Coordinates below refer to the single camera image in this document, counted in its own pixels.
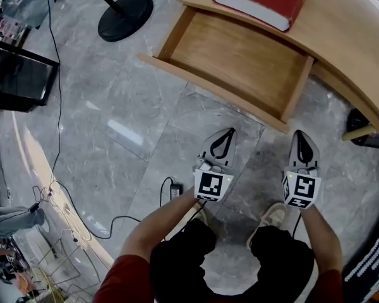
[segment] marble floor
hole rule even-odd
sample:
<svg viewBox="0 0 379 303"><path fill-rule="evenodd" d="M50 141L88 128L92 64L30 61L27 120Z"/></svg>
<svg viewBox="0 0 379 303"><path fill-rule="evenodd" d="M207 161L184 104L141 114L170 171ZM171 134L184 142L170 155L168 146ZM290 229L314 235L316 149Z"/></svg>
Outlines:
<svg viewBox="0 0 379 303"><path fill-rule="evenodd" d="M62 152L54 175L69 189L87 225L107 236L114 216L142 219L156 209L160 185L167 176L189 188L192 166L205 138L235 127L236 182L223 201L207 204L219 242L204 267L214 291L237 294L256 281L259 262L244 245L261 214L282 198L281 170L291 135L139 61L136 54L152 53L180 8L174 0L153 1L154 11L145 26L116 43L104 42L97 34L106 9L102 0L55 3L52 27L62 63L63 114ZM31 34L25 48L56 59L48 19ZM379 150L341 141L349 110L347 102L310 78L290 121L291 131L302 129L321 151L324 185L317 205L340 237L345 262L379 214ZM18 134L22 138L27 132L52 165L58 114L57 85L45 107L28 114L0 113L1 158L13 203L30 203L36 183L33 174L18 173L25 170L16 145ZM15 122L18 133L13 129ZM297 216L297 211L291 211L284 228L292 230ZM135 225L131 220L117 220L112 237L100 241L102 247L116 258ZM307 239L303 224L296 237Z"/></svg>

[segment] wire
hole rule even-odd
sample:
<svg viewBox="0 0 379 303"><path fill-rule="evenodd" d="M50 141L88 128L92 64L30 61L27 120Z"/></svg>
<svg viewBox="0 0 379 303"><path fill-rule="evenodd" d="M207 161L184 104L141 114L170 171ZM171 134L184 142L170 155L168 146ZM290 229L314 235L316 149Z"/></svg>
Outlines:
<svg viewBox="0 0 379 303"><path fill-rule="evenodd" d="M51 32L53 44L55 46L57 60L59 62L59 72L57 74L57 80L58 80L58 84L59 84L59 98L60 98L60 102L59 102L59 119L57 120L57 142L58 142L58 149L57 149L57 155L56 155L55 161L54 161L53 166L52 166L52 173L51 173L51 180L50 180L50 183L51 183L52 179L54 177L54 171L55 171L55 166L56 166L57 160L59 159L59 156L61 154L61 128L60 128L60 123L61 123L61 117L62 117L62 89L61 89L61 58L59 56L59 51L57 50L57 44L56 44L55 36L53 34L53 31L52 31L51 3L49 2L49 0L46 0L46 1L48 3L48 10L49 10L49 31Z"/></svg>
<svg viewBox="0 0 379 303"><path fill-rule="evenodd" d="M295 233L296 229L298 228L299 221L301 220L302 214L299 214L298 220L296 221L295 227L293 228L293 233L292 233L292 239L295 239Z"/></svg>
<svg viewBox="0 0 379 303"><path fill-rule="evenodd" d="M34 191L35 188L37 188L39 191L39 201L37 201L37 195L35 194L35 191ZM33 192L33 196L35 198L36 203L49 202L49 200L45 199L44 191L45 191L45 187L43 187L42 189L40 189L38 185L34 185L32 187L32 192Z"/></svg>
<svg viewBox="0 0 379 303"><path fill-rule="evenodd" d="M109 232L109 236L108 236L108 237L102 237L102 236L96 235L95 233L93 233L93 232L90 230L89 227L87 227L86 223L85 223L84 220L81 218L81 216L80 216L78 210L76 209L75 203L73 202L73 198L71 197L68 188L67 188L66 186L64 186L63 183L61 183L61 182L59 182L59 181L57 181L57 180L53 180L52 183L51 183L51 185L49 186L49 189L51 189L52 184L55 183L55 182L58 183L61 187L63 187L63 188L66 190L66 192L67 192L67 194L68 194L68 196L69 196L69 199L70 199L71 205L72 205L73 208L75 209L75 211L76 211L76 213L77 213L79 219L81 220L82 224L84 224L84 226L86 227L86 229L87 229L87 230L88 230L88 231L89 231L94 237L96 237L96 238L98 238L98 239L107 240L107 239L110 239L110 238L112 237L112 230L113 230L113 228L114 228L114 222L115 222L115 220L117 220L117 219L120 219L120 218L129 218L129 219L132 219L132 220L134 220L134 221L136 221L136 222L140 222L140 221L141 221L141 220L139 220L139 219L136 219L136 218L130 217L129 215L118 215L118 216L116 216L115 218L113 218L112 221L111 221L110 232Z"/></svg>
<svg viewBox="0 0 379 303"><path fill-rule="evenodd" d="M200 207L199 209L197 209L197 211L192 215L191 218L189 218L188 222L191 222L192 219L194 219L194 217L196 217L196 215L197 215L199 212L201 212L201 210L203 209L203 207L206 205L207 202L208 202L208 201L205 200L205 202L202 203L201 207ZM181 231L183 231L183 230L185 229L185 227L187 226L187 223L185 224L184 227L182 227L182 228L180 229L179 232L181 232Z"/></svg>
<svg viewBox="0 0 379 303"><path fill-rule="evenodd" d="M168 179L170 180L171 184L174 183L174 181L172 180L171 177L166 177L165 180L163 181L163 183L162 183L162 187L160 188L160 204L159 204L159 208L161 208L161 206L162 206L162 192L163 192L163 186L164 186L164 183L165 183Z"/></svg>

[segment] curved wooden desk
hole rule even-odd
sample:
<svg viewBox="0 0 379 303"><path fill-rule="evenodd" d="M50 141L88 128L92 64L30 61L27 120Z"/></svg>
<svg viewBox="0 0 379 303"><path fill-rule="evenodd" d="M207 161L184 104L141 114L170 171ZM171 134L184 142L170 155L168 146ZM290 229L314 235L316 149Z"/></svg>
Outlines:
<svg viewBox="0 0 379 303"><path fill-rule="evenodd" d="M312 73L379 131L379 1L306 0L287 33L212 0L178 1L188 7L160 51L142 60L281 131Z"/></svg>

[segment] wooden drawer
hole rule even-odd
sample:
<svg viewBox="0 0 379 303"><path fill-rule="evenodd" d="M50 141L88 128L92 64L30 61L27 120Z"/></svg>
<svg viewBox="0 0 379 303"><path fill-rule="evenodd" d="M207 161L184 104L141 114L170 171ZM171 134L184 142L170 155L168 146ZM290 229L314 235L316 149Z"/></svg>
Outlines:
<svg viewBox="0 0 379 303"><path fill-rule="evenodd" d="M257 27L185 7L142 61L190 81L287 132L313 58Z"/></svg>

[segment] sneaker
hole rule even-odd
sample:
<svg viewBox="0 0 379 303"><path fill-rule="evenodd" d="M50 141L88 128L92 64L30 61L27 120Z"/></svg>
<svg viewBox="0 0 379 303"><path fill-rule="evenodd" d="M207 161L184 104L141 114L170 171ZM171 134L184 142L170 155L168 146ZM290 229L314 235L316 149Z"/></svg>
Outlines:
<svg viewBox="0 0 379 303"><path fill-rule="evenodd" d="M169 240L172 238L173 235L178 233L186 224L189 222L190 218L201 208L201 205L197 202L195 205L189 209L189 211L185 214L184 218L181 219L181 221L174 227L174 229L171 230L171 232L167 235L165 238L166 240ZM199 211L194 219L199 219L201 220L205 225L208 225L208 219L205 211L202 209Z"/></svg>
<svg viewBox="0 0 379 303"><path fill-rule="evenodd" d="M249 236L249 238L247 239L247 243L246 243L247 249L251 250L251 241L253 240L253 237L255 233L257 232L258 228L268 227L269 225L279 228L285 220L286 213L287 213L286 205L283 204L282 202L272 205L261 217L260 224L254 230L251 236Z"/></svg>

